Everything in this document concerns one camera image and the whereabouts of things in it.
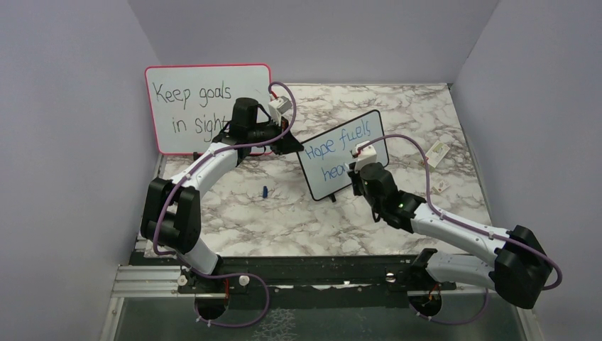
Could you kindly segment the black framed whiteboard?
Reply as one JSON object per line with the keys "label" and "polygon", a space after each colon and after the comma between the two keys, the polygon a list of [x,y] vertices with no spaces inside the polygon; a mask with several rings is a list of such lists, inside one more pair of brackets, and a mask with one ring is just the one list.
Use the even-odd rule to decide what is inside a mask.
{"label": "black framed whiteboard", "polygon": [[313,200],[325,199],[348,187],[345,165],[354,161],[352,148],[385,135],[381,113],[374,109],[302,143],[297,153]]}

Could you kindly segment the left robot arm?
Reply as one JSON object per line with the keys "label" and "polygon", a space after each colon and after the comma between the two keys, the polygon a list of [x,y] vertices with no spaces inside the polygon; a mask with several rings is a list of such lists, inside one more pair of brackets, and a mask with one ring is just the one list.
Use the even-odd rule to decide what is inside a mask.
{"label": "left robot arm", "polygon": [[267,146],[277,155],[297,153],[302,144],[292,135],[283,116],[295,104],[278,97],[263,107],[257,100],[238,98],[228,124],[212,139],[209,148],[191,166],[169,179],[155,178],[146,195],[141,236],[163,247],[158,254],[174,254],[197,270],[196,282],[205,291],[222,285],[220,256],[201,238],[201,201],[211,187],[251,154]]}

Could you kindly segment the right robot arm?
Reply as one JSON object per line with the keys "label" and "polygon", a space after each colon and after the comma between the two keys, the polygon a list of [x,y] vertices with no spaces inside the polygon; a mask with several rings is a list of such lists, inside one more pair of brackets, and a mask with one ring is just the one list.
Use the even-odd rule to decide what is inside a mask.
{"label": "right robot arm", "polygon": [[411,234],[450,244],[465,253],[423,251],[410,269],[411,283],[420,289],[436,282],[457,282],[493,289],[507,302],[531,309],[544,290],[552,265],[533,231],[522,225],[512,230],[480,225],[431,208],[425,198],[399,190],[391,172],[377,163],[362,168],[356,162],[348,175],[354,195],[371,207],[373,220]]}

